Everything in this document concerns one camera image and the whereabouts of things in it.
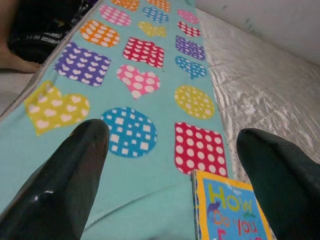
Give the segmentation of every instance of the pink heart with white dots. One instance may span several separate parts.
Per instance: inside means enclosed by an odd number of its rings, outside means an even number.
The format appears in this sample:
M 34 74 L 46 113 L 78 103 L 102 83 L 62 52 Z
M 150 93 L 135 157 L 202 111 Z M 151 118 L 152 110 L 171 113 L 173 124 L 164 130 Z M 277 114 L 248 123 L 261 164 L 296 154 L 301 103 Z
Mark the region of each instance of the pink heart with white dots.
M 129 26 L 131 24 L 130 16 L 115 7 L 108 6 L 107 4 L 101 5 L 100 8 L 101 16 L 110 23 L 118 26 Z
M 140 72 L 131 65 L 122 65 L 117 70 L 116 76 L 124 82 L 134 99 L 160 88 L 160 80 L 152 71 Z

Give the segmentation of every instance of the fleece blanket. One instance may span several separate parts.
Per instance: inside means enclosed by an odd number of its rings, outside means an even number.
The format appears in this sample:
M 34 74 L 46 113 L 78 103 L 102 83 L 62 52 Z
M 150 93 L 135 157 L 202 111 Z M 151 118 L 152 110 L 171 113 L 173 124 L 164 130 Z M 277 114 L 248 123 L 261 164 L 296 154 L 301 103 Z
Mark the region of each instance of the fleece blanket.
M 0 209 L 86 119 L 110 128 L 82 239 L 194 239 L 190 174 L 232 178 L 191 0 L 101 0 L 0 123 Z

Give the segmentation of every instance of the blue circle with white squares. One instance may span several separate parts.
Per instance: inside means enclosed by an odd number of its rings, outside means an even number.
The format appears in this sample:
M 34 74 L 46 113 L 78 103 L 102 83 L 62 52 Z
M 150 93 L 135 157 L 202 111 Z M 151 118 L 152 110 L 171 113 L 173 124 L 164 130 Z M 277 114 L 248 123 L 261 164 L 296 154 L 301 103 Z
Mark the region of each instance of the blue circle with white squares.
M 156 145 L 157 130 L 151 120 L 130 107 L 106 111 L 101 119 L 110 129 L 109 151 L 126 158 L 149 153 Z

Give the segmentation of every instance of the purple square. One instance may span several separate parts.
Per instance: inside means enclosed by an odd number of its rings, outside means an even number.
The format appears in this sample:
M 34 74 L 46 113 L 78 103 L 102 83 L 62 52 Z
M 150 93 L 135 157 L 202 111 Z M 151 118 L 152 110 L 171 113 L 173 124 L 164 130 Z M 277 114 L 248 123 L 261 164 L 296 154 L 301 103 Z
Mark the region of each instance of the purple square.
M 175 48 L 186 55 L 194 57 L 198 60 L 205 60 L 205 49 L 203 46 L 200 46 L 192 41 L 186 40 L 182 36 L 176 36 L 175 39 Z
M 101 86 L 111 60 L 69 42 L 56 62 L 59 75 L 94 87 Z

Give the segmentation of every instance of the children's book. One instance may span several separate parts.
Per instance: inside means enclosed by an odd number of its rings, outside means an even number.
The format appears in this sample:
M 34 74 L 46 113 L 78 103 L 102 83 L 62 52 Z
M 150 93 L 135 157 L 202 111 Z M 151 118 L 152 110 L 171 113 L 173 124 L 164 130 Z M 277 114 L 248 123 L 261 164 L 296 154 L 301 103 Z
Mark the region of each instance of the children's book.
M 250 184 L 204 171 L 192 173 L 197 240 L 271 240 Z

